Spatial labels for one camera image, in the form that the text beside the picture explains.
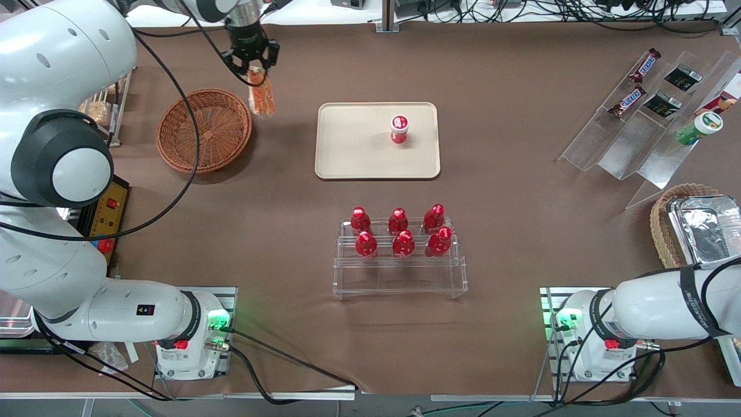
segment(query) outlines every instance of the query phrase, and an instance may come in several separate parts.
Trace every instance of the cardboard box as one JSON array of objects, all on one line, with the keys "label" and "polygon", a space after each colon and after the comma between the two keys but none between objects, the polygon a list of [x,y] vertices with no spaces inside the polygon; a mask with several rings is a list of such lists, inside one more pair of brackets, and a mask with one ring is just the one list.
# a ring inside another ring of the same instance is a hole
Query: cardboard box
[{"label": "cardboard box", "polygon": [[706,111],[712,111],[717,114],[721,114],[723,111],[731,108],[732,105],[736,104],[736,101],[741,96],[741,71],[739,71],[734,78],[731,79],[728,84],[718,94],[714,94],[714,98],[707,104],[703,105],[696,115],[705,113]]}]

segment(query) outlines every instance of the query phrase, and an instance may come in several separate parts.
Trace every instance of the beige tray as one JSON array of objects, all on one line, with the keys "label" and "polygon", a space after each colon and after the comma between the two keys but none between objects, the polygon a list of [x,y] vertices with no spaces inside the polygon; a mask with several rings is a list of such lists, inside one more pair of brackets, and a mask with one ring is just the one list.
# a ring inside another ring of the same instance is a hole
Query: beige tray
[{"label": "beige tray", "polygon": [[[409,119],[391,142],[391,117]],[[440,172],[437,109],[427,102],[327,103],[319,109],[314,171],[325,180],[433,178]]]}]

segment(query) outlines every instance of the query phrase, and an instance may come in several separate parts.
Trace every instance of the tray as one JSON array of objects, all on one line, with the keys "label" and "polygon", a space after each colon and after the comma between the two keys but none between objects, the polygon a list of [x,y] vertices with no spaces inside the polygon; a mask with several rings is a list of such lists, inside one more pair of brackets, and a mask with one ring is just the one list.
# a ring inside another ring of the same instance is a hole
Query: tray
[{"label": "tray", "polygon": [[0,291],[0,338],[24,338],[31,333],[31,305]]},{"label": "tray", "polygon": [[[391,118],[409,118],[391,142]],[[325,180],[429,179],[440,172],[437,109],[428,102],[326,103],[319,108],[314,171]]]},{"label": "tray", "polygon": [[687,263],[713,263],[741,256],[739,208],[728,196],[669,201],[667,213]]}]

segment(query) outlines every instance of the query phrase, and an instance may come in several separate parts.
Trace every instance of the aluminum foil tray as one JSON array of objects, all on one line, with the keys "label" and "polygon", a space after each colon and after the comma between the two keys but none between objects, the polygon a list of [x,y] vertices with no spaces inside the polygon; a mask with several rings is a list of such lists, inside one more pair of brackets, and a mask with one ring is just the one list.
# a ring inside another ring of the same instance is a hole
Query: aluminum foil tray
[{"label": "aluminum foil tray", "polygon": [[674,199],[667,212],[688,263],[741,256],[741,216],[733,197]]}]

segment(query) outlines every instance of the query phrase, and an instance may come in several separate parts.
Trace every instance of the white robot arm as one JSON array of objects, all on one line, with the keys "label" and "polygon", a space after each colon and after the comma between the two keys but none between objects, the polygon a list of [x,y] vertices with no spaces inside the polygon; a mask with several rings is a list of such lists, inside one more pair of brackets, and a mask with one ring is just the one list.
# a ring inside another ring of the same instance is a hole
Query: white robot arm
[{"label": "white robot arm", "polygon": [[[707,287],[702,299],[703,284]],[[642,275],[615,289],[579,291],[552,317],[577,381],[600,381],[654,339],[741,337],[741,260]],[[581,352],[576,356],[579,345]],[[608,381],[628,381],[631,366]]]},{"label": "white robot arm", "polygon": [[[77,108],[135,65],[124,14],[140,4],[227,19],[230,32],[259,28],[256,0],[55,0],[0,23],[0,222],[80,238],[54,208],[97,200],[113,160],[95,122]],[[265,51],[269,41],[259,31],[259,39],[233,39],[233,47]],[[223,340],[213,328],[229,320],[208,292],[106,278],[105,259],[90,242],[2,227],[0,289],[33,306],[61,339],[157,341],[160,367],[175,379],[213,376],[220,352],[205,341]]]}]

